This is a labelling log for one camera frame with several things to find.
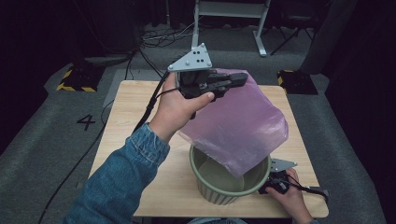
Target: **table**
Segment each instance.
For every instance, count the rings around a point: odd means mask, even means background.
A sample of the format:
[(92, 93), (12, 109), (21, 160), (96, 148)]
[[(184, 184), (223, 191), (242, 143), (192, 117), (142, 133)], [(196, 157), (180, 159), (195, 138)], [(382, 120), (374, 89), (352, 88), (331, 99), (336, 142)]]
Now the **table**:
[[(146, 110), (156, 81), (122, 81), (102, 136), (91, 174), (103, 164), (109, 154), (123, 146)], [(277, 148), (273, 158), (296, 161), (295, 167), (303, 186), (318, 186), (303, 139), (291, 112), (288, 99), (278, 86), (260, 86), (262, 92), (285, 115), (289, 124), (289, 139)], [(208, 202), (198, 191), (189, 161), (190, 144), (176, 134), (170, 141), (171, 150), (160, 166), (156, 178), (143, 191), (137, 217), (289, 217), (280, 204), (269, 195), (258, 192), (239, 198), (228, 205)], [(328, 207), (323, 198), (304, 193), (306, 205), (313, 217), (326, 217)]]
[(265, 0), (264, 4), (250, 3), (229, 3), (229, 2), (206, 2), (195, 0), (194, 9), (194, 31), (192, 34), (191, 49), (198, 46), (198, 23), (199, 16), (222, 16), (222, 17), (243, 17), (260, 18), (259, 30), (253, 31), (253, 36), (262, 57), (267, 56), (267, 52), (262, 44), (262, 27), (267, 17), (271, 0)]

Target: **chair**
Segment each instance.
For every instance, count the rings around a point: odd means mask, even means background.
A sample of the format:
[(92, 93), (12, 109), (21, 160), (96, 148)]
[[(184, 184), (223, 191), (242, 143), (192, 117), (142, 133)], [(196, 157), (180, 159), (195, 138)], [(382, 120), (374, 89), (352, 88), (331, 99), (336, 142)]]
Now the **chair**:
[[(285, 41), (283, 41), (282, 44), (272, 51), (270, 55), (274, 55), (294, 36), (298, 36), (302, 30), (305, 30), (312, 43), (322, 21), (327, 14), (331, 2), (332, 0), (328, 1), (326, 4), (318, 4), (316, 1), (307, 0), (281, 0), (279, 2), (279, 8), (281, 20), (283, 21), (282, 26), (295, 29), (295, 31), (291, 36), (285, 38)], [(308, 33), (308, 28), (313, 28), (313, 36)]]

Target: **metal bracket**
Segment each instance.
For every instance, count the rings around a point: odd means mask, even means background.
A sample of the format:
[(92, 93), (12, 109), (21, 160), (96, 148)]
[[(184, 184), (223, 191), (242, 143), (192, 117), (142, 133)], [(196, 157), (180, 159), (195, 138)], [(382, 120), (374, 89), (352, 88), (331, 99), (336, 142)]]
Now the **metal bracket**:
[(181, 59), (177, 60), (168, 66), (169, 72), (188, 72), (205, 70), (212, 67), (209, 54), (204, 43), (192, 49), (189, 53), (184, 55)]
[(287, 170), (291, 167), (297, 166), (295, 161), (283, 161), (280, 159), (271, 159), (271, 171), (273, 173), (281, 172)]

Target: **printed number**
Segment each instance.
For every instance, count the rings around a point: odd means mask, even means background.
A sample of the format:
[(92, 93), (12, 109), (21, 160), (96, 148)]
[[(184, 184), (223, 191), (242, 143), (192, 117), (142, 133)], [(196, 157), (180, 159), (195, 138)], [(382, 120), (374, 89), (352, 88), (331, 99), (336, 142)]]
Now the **printed number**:
[(78, 121), (77, 121), (77, 123), (83, 123), (83, 124), (85, 124), (85, 128), (84, 128), (84, 131), (87, 131), (88, 130), (88, 127), (90, 126), (90, 124), (92, 124), (92, 123), (95, 123), (96, 121), (92, 121), (92, 115), (87, 115), (87, 116), (85, 116), (84, 118), (82, 118), (82, 119), (79, 119)]

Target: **hand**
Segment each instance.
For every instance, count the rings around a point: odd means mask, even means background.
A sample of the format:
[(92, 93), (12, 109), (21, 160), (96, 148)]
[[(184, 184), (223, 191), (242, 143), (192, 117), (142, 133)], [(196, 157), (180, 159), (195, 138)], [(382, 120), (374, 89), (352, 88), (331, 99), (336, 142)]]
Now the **hand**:
[[(286, 173), (298, 181), (298, 176), (294, 169), (290, 168)], [(289, 182), (297, 184), (290, 177)], [(281, 194), (271, 187), (268, 187), (265, 190), (282, 204), (283, 208), (293, 217), (297, 224), (308, 223), (314, 220), (306, 208), (303, 194), (294, 186), (290, 186), (289, 190), (285, 194)]]
[[(163, 91), (176, 87), (176, 74), (169, 74), (163, 83)], [(215, 95), (208, 92), (197, 98), (186, 100), (180, 91), (169, 91), (161, 96), (157, 113), (148, 125), (163, 141), (169, 142), (177, 130), (190, 120), (191, 115), (208, 105)]]

